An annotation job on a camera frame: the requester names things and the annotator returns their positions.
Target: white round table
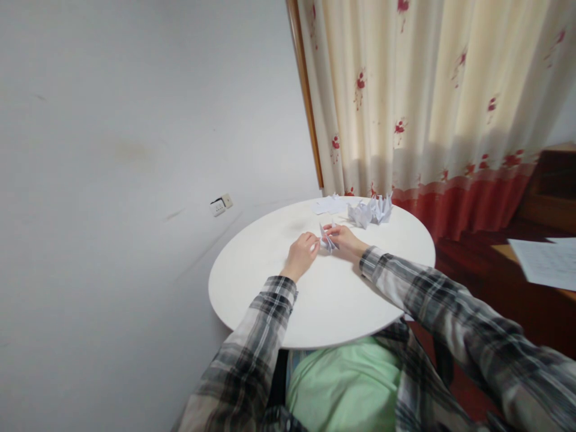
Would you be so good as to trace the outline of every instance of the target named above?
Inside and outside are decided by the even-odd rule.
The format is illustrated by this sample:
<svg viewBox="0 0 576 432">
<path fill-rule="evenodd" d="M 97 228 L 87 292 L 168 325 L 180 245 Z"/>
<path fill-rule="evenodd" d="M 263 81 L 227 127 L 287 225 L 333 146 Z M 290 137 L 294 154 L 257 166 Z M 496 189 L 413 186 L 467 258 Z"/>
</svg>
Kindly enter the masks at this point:
<svg viewBox="0 0 576 432">
<path fill-rule="evenodd" d="M 342 197 L 354 205 L 358 198 Z M 316 215 L 299 202 L 269 213 L 240 231 L 216 259 L 208 283 L 218 317 L 235 329 L 269 276 L 283 268 L 290 245 L 320 224 L 347 225 L 363 242 L 411 261 L 434 266 L 436 251 L 428 230 L 412 214 L 394 206 L 389 223 L 356 227 L 347 212 Z M 288 323 L 283 348 L 316 349 L 349 342 L 390 325 L 403 312 L 388 302 L 353 263 L 336 250 L 320 249 L 312 267 L 298 281 L 298 299 Z"/>
</svg>

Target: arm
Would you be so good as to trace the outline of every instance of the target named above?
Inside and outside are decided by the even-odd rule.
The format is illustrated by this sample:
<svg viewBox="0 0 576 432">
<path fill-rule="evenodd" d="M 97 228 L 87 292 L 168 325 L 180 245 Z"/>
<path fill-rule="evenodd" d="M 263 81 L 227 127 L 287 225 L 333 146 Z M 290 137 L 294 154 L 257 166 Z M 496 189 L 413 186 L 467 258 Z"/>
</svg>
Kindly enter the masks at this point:
<svg viewBox="0 0 576 432">
<path fill-rule="evenodd" d="M 302 234 L 290 247 L 286 267 L 279 276 L 268 278 L 238 328 L 224 341 L 173 430 L 258 429 L 298 294 L 296 282 L 316 258 L 317 240 L 311 233 Z"/>
<path fill-rule="evenodd" d="M 518 324 L 443 273 L 357 239 L 351 244 L 350 252 L 362 257 L 362 273 L 448 347 L 466 374 L 499 404 L 510 424 L 522 430 L 573 427 L 574 361 L 534 346 Z"/>
</svg>

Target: wall socket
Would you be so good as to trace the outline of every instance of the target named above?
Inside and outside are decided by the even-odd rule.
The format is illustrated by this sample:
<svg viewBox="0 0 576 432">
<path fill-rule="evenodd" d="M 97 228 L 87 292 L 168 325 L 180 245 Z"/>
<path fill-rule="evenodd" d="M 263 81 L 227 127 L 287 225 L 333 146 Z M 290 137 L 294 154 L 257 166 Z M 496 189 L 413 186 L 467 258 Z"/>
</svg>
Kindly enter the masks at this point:
<svg viewBox="0 0 576 432">
<path fill-rule="evenodd" d="M 224 201 L 224 206 L 226 208 L 230 208 L 234 205 L 234 203 L 232 202 L 232 198 L 230 198 L 230 195 L 228 194 L 222 195 L 222 201 Z"/>
<path fill-rule="evenodd" d="M 210 211 L 214 217 L 226 211 L 226 207 L 224 206 L 224 201 L 222 198 L 218 198 L 216 201 L 210 203 Z"/>
</svg>

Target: wooden window frame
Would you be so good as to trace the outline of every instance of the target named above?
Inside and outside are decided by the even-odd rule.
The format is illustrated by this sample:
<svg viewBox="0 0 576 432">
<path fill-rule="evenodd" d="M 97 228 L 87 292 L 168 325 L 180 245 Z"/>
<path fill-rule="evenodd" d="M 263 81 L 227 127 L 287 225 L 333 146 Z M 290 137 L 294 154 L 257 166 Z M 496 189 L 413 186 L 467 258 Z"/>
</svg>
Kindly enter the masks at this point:
<svg viewBox="0 0 576 432">
<path fill-rule="evenodd" d="M 306 69 L 306 57 L 304 55 L 304 41 L 302 39 L 298 0 L 286 0 L 286 4 L 288 6 L 288 15 L 290 16 L 290 27 L 292 29 L 292 40 L 294 42 L 294 51 L 296 53 L 296 63 L 298 64 L 298 74 L 300 75 L 302 97 L 304 98 L 304 107 L 306 108 L 306 117 L 308 118 L 308 129 L 310 131 L 312 153 L 314 154 L 314 163 L 316 165 L 316 176 L 318 178 L 318 186 L 322 189 L 324 188 L 324 179 L 322 177 L 322 167 L 320 165 L 320 152 L 318 150 L 318 139 L 316 138 L 314 113 L 312 112 L 312 97 L 310 95 L 308 70 Z"/>
</svg>

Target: curtain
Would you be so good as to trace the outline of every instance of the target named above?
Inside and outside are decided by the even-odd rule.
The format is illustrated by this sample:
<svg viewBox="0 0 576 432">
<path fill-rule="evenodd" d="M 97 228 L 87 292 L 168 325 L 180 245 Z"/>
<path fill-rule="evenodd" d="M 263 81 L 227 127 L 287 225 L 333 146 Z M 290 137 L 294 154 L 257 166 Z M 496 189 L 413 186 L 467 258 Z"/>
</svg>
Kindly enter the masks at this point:
<svg viewBox="0 0 576 432">
<path fill-rule="evenodd" d="M 325 194 L 434 240 L 516 210 L 576 77 L 576 2 L 299 0 Z"/>
</svg>

